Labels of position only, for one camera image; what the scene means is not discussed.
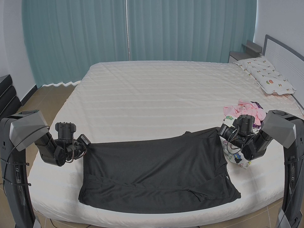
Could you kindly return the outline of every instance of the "pile of clothes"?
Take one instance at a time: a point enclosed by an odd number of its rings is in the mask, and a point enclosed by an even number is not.
[[[238,105],[224,106],[223,111],[225,115],[223,123],[229,127],[232,126],[234,120],[237,119],[240,115],[248,114],[254,116],[255,121],[252,129],[254,133],[259,131],[261,124],[266,117],[265,110],[258,102],[243,101],[242,99],[239,99]],[[223,139],[222,137],[221,142],[224,153],[227,155],[229,161],[247,169],[247,167],[251,164],[251,161],[248,161],[242,157],[242,153],[239,152],[240,149],[227,142],[227,140]]]

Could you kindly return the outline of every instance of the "bed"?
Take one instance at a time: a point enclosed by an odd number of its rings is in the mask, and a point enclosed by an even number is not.
[[[298,55],[287,50],[289,53],[280,60],[276,54],[280,54],[278,47],[284,46],[272,39],[265,39],[265,56],[275,59],[275,67],[284,68],[289,62],[289,67],[304,75],[304,59],[297,63]],[[301,92],[304,77],[294,82],[291,70],[278,70]],[[221,126],[223,106],[237,104],[240,98],[257,101],[266,111],[279,109],[303,118],[301,93],[298,96],[295,94],[297,102],[292,95],[265,94],[253,78],[233,63],[97,63],[58,112],[50,132],[56,138],[55,123],[65,121],[76,124],[76,138],[84,133],[93,143],[169,138],[185,131]],[[38,153],[28,179],[34,208],[48,218],[103,227],[190,227],[240,217],[281,198],[283,162],[283,148],[276,141],[247,170],[228,161],[231,181],[241,199],[210,209],[170,214],[121,213],[79,203],[82,159],[57,167],[45,164]]]

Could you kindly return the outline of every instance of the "black cloth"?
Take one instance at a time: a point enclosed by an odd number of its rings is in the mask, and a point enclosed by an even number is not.
[[[93,143],[79,201],[124,213],[178,213],[241,197],[215,128],[169,139]]]

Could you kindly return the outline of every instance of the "black robot motor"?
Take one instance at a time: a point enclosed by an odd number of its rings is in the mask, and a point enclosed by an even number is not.
[[[55,130],[58,132],[58,139],[54,141],[65,150],[67,162],[71,163],[73,160],[77,160],[86,154],[91,142],[84,134],[81,134],[76,140],[73,138],[74,132],[76,132],[75,124],[56,123]]]
[[[240,115],[233,122],[233,127],[222,124],[218,135],[227,142],[241,149],[246,160],[253,160],[262,157],[272,138],[264,131],[258,133],[252,131],[254,116]]]

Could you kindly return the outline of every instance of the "gray headboard trim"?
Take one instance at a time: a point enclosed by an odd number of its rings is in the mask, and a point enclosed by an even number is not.
[[[300,53],[298,53],[297,51],[293,50],[292,48],[290,48],[286,44],[282,43],[281,41],[279,41],[279,40],[277,40],[277,39],[275,39],[275,38],[273,38],[273,37],[271,37],[269,35],[265,35],[265,41],[264,41],[264,47],[263,47],[263,53],[262,53],[263,55],[265,55],[265,52],[266,52],[266,45],[267,45],[267,40],[268,39],[272,40],[276,44],[278,44],[281,47],[285,48],[286,50],[290,51],[292,54],[296,55],[299,59],[301,59],[302,61],[304,61],[304,56],[302,56]],[[297,103],[300,105],[300,107],[304,110],[304,107],[301,105],[301,103],[295,97],[294,97],[294,99],[297,101]]]

